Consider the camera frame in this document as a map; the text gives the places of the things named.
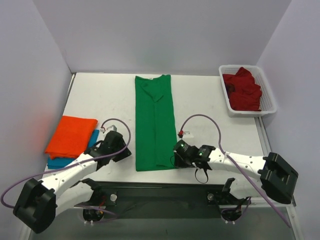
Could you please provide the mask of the green t-shirt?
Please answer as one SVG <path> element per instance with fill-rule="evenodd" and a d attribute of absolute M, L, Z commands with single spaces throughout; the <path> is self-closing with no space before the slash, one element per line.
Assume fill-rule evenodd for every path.
<path fill-rule="evenodd" d="M 135 169 L 170 170 L 177 143 L 170 75 L 135 77 Z"/>

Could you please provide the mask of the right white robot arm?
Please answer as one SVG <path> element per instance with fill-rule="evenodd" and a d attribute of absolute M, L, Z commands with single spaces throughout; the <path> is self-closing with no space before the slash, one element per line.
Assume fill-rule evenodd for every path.
<path fill-rule="evenodd" d="M 232 152 L 223 152 L 210 145 L 191 146 L 184 140 L 173 147 L 174 164 L 179 168 L 221 170 L 247 175 L 261 182 L 261 189 L 272 200 L 281 204 L 292 202 L 299 177 L 298 172 L 277 153 L 267 156 L 249 156 Z"/>

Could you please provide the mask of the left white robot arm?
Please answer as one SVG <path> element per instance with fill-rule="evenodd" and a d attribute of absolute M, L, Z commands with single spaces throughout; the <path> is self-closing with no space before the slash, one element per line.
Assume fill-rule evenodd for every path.
<path fill-rule="evenodd" d="M 23 186 L 13 214 L 32 231 L 46 230 L 61 212 L 79 203 L 95 206 L 101 193 L 81 180 L 131 155 L 123 135 L 109 131 L 103 140 L 87 148 L 71 164 L 40 180 L 29 179 Z"/>

